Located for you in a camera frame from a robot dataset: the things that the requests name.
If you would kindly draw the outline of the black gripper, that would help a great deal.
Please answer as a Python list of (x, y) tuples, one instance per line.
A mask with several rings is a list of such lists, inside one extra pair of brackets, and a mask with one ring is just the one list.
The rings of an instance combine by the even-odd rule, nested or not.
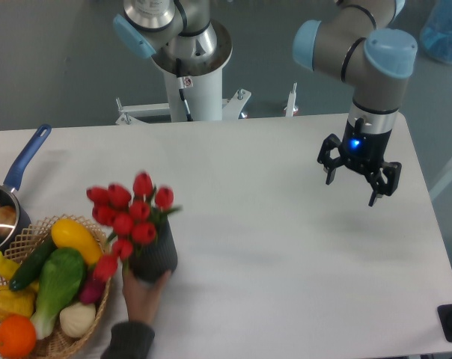
[[(390, 197), (398, 187), (402, 165), (400, 162), (384, 162), (384, 153), (391, 131), (370, 134), (357, 131), (356, 127), (346, 123), (343, 140), (330, 134), (324, 139), (317, 162), (326, 172), (326, 185), (335, 178), (336, 169), (345, 166), (360, 174), (367, 174), (367, 181), (372, 188), (368, 206), (385, 196)], [(331, 153), (338, 150), (340, 156), (333, 158)]]

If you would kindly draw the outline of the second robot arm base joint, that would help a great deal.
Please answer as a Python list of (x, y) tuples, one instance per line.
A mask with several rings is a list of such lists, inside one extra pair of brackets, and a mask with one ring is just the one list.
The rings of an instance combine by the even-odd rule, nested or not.
[(129, 51), (178, 77), (220, 70), (232, 54), (230, 34), (211, 18), (209, 1), (124, 1), (113, 27)]

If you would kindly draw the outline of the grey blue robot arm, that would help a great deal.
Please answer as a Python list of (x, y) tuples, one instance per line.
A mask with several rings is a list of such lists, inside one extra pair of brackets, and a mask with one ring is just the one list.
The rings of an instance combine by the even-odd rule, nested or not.
[(384, 155), (403, 103), (418, 50), (415, 38), (390, 24), (404, 1), (337, 1), (329, 22), (310, 19), (293, 39), (293, 60), (313, 72), (353, 87), (352, 105), (342, 137), (323, 140), (317, 161), (331, 184), (344, 166), (362, 175), (372, 188), (369, 204), (390, 197), (402, 165)]

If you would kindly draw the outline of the dark grey sleeve forearm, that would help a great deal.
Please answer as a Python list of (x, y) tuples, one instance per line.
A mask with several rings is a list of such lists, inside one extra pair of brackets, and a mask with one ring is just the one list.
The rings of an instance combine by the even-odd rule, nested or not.
[(111, 340), (101, 359), (145, 359), (155, 338), (155, 331), (142, 322), (120, 322), (111, 329)]

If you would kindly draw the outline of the person's hand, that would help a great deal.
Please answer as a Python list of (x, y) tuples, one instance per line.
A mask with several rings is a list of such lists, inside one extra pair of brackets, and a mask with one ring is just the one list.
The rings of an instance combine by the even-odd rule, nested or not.
[(123, 297), (129, 321), (152, 326), (171, 271), (166, 271), (154, 284), (143, 284), (130, 270), (123, 271)]

